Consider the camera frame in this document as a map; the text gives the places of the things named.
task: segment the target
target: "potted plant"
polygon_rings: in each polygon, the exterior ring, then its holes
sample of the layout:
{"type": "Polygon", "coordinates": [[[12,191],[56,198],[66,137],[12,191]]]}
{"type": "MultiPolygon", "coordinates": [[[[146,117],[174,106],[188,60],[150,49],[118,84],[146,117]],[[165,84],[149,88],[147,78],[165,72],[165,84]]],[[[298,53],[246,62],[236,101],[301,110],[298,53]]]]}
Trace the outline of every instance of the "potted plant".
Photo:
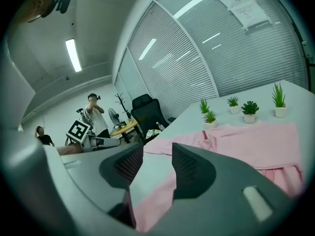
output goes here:
{"type": "Polygon", "coordinates": [[[216,113],[213,111],[206,113],[203,120],[204,120],[204,129],[212,129],[217,126],[216,113]]]}
{"type": "Polygon", "coordinates": [[[245,122],[254,123],[256,118],[256,112],[259,109],[259,107],[257,107],[257,104],[255,102],[248,101],[247,104],[244,103],[242,109],[244,113],[245,122]]]}
{"type": "Polygon", "coordinates": [[[231,114],[235,115],[240,112],[240,107],[238,106],[238,98],[237,97],[231,97],[227,100],[231,114]]]}
{"type": "Polygon", "coordinates": [[[202,119],[205,117],[205,114],[209,112],[209,106],[208,106],[208,103],[207,101],[204,99],[201,99],[201,102],[200,102],[200,110],[201,110],[201,114],[202,114],[202,119]]]}
{"type": "Polygon", "coordinates": [[[285,95],[283,94],[281,84],[279,86],[276,85],[274,87],[274,92],[272,93],[272,98],[276,105],[276,117],[284,118],[286,114],[286,106],[284,103],[285,95]]]}

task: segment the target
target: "small green plant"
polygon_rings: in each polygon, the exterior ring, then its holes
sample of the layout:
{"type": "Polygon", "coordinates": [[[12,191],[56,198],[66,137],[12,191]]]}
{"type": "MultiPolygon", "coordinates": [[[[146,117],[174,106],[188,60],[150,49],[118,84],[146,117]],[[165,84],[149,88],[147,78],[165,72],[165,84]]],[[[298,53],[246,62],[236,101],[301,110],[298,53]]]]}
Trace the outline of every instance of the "small green plant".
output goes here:
{"type": "Polygon", "coordinates": [[[274,87],[274,92],[272,93],[272,98],[274,100],[274,103],[276,105],[276,108],[285,108],[285,95],[283,95],[281,84],[279,83],[279,86],[276,85],[274,87]]]}
{"type": "Polygon", "coordinates": [[[206,123],[212,123],[212,122],[214,122],[216,119],[217,119],[217,118],[216,118],[216,113],[213,112],[213,111],[210,111],[210,112],[208,112],[208,113],[205,115],[204,121],[205,121],[206,123]]]}
{"type": "Polygon", "coordinates": [[[248,101],[247,104],[244,103],[242,109],[244,110],[243,113],[245,115],[254,115],[258,111],[259,107],[257,107],[257,104],[255,102],[248,101]]]}
{"type": "Polygon", "coordinates": [[[238,98],[237,97],[231,97],[227,100],[230,107],[236,107],[238,106],[238,98]]]}
{"type": "Polygon", "coordinates": [[[206,114],[209,112],[209,106],[206,100],[201,99],[200,110],[202,114],[206,114]]]}

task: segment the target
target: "wooden desk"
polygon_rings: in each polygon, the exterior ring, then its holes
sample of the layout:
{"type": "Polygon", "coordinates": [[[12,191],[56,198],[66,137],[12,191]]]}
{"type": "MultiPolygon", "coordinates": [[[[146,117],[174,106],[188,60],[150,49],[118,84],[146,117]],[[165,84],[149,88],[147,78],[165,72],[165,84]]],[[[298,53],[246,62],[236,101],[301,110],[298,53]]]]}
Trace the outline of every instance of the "wooden desk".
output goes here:
{"type": "Polygon", "coordinates": [[[115,131],[115,132],[111,133],[110,136],[117,136],[117,135],[121,134],[123,136],[124,140],[129,144],[130,141],[129,141],[128,137],[127,137],[126,131],[134,128],[134,130],[137,132],[137,134],[140,135],[140,139],[143,142],[145,142],[145,140],[144,140],[144,138],[143,138],[139,128],[137,127],[137,125],[138,125],[138,122],[136,120],[133,120],[132,123],[128,122],[127,125],[124,128],[121,128],[119,131],[115,131]]]}

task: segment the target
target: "black shorts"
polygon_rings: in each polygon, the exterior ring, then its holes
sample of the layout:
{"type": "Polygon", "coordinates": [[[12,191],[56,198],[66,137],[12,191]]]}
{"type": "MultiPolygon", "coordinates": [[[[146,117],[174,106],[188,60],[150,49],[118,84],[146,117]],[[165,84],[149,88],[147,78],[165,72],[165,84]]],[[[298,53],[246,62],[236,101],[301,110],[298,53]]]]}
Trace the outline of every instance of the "black shorts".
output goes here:
{"type": "Polygon", "coordinates": [[[98,137],[102,137],[102,138],[110,138],[110,135],[109,135],[109,132],[108,132],[108,129],[105,129],[103,130],[99,135],[98,137]]]}

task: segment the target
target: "vr headset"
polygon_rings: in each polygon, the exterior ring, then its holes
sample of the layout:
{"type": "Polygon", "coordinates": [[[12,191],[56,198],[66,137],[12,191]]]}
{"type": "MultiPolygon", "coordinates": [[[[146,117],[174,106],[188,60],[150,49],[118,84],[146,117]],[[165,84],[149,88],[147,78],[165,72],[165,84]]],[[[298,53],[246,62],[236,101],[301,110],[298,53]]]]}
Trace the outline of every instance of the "vr headset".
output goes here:
{"type": "Polygon", "coordinates": [[[89,99],[90,97],[96,97],[97,100],[100,100],[100,96],[97,96],[95,93],[89,94],[89,95],[88,95],[88,99],[89,99]]]}

